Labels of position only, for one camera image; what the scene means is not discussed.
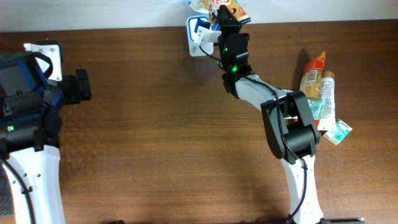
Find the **cream white snack bag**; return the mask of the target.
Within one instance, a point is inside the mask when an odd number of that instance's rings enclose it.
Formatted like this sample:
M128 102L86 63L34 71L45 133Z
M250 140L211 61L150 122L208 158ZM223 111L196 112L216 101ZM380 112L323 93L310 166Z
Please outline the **cream white snack bag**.
M226 6L227 10L238 22L247 24L251 22L250 16L236 0L191 0L188 5L195 11L208 14L208 21L216 24L217 13L221 6Z

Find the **orange spaghetti pasta pack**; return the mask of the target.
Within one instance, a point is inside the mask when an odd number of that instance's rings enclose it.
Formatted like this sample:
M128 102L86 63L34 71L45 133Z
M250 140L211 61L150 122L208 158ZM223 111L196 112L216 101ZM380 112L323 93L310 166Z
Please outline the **orange spaghetti pasta pack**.
M302 79L300 81L299 90L302 91L307 99L321 99L321 80L325 67L326 52L322 52L317 58L308 62L303 69Z

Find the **small teal snack bag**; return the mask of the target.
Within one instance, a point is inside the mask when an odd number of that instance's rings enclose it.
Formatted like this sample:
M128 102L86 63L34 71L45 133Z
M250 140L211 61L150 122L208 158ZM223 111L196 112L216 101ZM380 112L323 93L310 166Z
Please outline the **small teal snack bag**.
M307 100L315 121L321 120L322 110L326 106L326 100Z

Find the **white cream tube gold cap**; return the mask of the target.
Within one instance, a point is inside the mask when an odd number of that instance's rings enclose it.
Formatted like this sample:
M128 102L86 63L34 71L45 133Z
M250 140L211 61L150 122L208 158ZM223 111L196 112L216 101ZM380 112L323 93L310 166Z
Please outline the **white cream tube gold cap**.
M335 74L331 71L322 73L321 100L325 101L321 120L318 124L320 131L336 131L335 116Z

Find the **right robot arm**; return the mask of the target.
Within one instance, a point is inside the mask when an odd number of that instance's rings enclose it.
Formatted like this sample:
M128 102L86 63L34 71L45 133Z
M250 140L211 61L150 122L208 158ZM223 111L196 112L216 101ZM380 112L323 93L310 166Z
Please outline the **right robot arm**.
M222 76L226 91L262 113L269 149L285 171L290 195L287 223L325 223L315 184L315 153L320 133L302 91L284 91L262 81L248 63L249 34L226 6L217 23Z

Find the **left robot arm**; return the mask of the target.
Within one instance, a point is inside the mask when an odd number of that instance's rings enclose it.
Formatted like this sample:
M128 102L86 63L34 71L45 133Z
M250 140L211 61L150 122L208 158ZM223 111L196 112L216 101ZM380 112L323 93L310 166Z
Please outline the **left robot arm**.
M26 51L1 57L1 206L17 223L65 223L60 192L60 110L91 99L88 72L50 79L52 59Z

